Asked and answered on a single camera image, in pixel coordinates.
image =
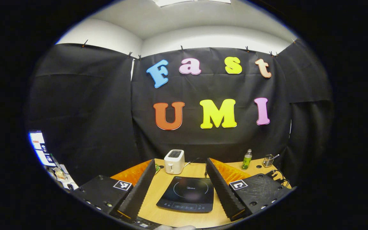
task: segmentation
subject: monitor screen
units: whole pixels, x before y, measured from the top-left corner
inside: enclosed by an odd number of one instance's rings
[[[35,153],[39,157],[39,160],[43,165],[55,167],[54,160],[52,159],[51,155],[49,154],[45,140],[43,139],[42,131],[29,131],[29,138],[34,146]]]

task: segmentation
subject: white toaster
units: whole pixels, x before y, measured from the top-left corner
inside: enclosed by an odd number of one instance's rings
[[[165,172],[180,174],[184,168],[184,150],[173,149],[164,157]]]

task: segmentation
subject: cable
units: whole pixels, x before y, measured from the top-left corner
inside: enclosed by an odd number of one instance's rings
[[[205,178],[207,178],[207,162],[206,162],[206,160],[204,159],[204,158],[202,158],[202,157],[198,157],[198,158],[196,158],[195,160],[193,160],[193,161],[191,161],[191,162],[188,162],[187,164],[185,164],[184,165],[184,167],[185,166],[187,166],[187,165],[189,165],[189,164],[191,164],[191,163],[194,163],[194,161],[196,161],[196,160],[198,160],[198,159],[203,159],[203,161],[205,162],[205,173],[204,173],[204,176],[205,176]]]
[[[287,187],[288,185],[289,185],[289,180],[288,179],[286,179],[285,178],[285,176],[283,176],[283,173],[281,172],[281,171],[279,171],[279,170],[277,170],[277,169],[274,169],[274,171],[276,172],[276,171],[278,171],[278,172],[280,172],[280,174],[282,175],[282,183],[281,183],[281,185],[283,185],[283,183],[285,182],[285,180],[287,181],[287,184],[286,184],[286,186],[285,187]]]

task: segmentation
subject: orange letter u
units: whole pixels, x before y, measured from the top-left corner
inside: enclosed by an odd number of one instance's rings
[[[163,130],[175,130],[179,128],[183,122],[184,102],[173,102],[171,106],[174,108],[175,120],[173,123],[168,123],[165,120],[165,109],[168,107],[167,103],[155,103],[153,105],[156,110],[156,125]]]

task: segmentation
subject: screw hole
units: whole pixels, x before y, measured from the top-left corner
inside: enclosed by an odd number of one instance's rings
[[[107,202],[107,201],[105,201],[104,202],[104,204],[106,205],[106,206],[108,206],[108,207],[113,207],[113,205],[112,204],[110,204],[109,202]]]

